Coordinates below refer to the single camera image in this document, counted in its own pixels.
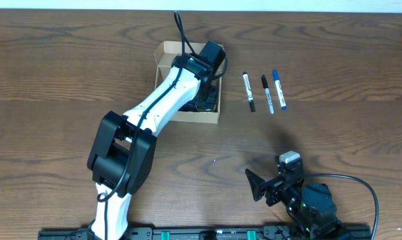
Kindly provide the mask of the blue-capped white marker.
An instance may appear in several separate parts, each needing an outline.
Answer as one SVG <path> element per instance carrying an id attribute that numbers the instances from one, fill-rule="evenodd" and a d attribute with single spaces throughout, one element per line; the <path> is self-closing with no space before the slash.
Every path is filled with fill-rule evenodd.
<path id="1" fill-rule="evenodd" d="M 285 102 L 285 97 L 284 97 L 284 94 L 283 94 L 283 90 L 282 90 L 282 86 L 281 86 L 278 71 L 276 69 L 274 69 L 274 70 L 272 70 L 272 74 L 273 74 L 273 78 L 274 78 L 274 82 L 275 82 L 275 87 L 276 87 L 276 90 L 277 90 L 277 96 L 278 96 L 278 99 L 279 99 L 279 104 L 280 104 L 282 110 L 286 110 L 287 105 L 286 105 L 286 102 Z"/>

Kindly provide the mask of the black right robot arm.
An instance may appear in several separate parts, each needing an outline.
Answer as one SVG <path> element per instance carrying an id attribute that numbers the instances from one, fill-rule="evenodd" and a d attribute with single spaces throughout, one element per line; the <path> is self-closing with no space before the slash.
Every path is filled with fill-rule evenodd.
<path id="1" fill-rule="evenodd" d="M 253 199 L 265 198 L 268 206 L 278 203 L 285 206 L 287 214 L 294 220 L 291 238 L 299 239 L 352 239 L 353 235 L 337 218 L 337 207 L 325 184 L 304 185 L 303 160 L 298 153 L 290 157 L 276 156 L 278 176 L 264 180 L 246 169 Z"/>

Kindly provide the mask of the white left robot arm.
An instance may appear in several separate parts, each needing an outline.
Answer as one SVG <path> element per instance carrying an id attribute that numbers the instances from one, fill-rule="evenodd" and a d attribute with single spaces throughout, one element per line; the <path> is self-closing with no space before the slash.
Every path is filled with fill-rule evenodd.
<path id="1" fill-rule="evenodd" d="M 102 118 L 87 160 L 98 192 L 88 239 L 124 236 L 129 203 L 150 173 L 158 134 L 184 105 L 208 93 L 225 63 L 224 49 L 212 41 L 199 53 L 184 51 L 144 101 L 122 115 L 110 111 Z"/>

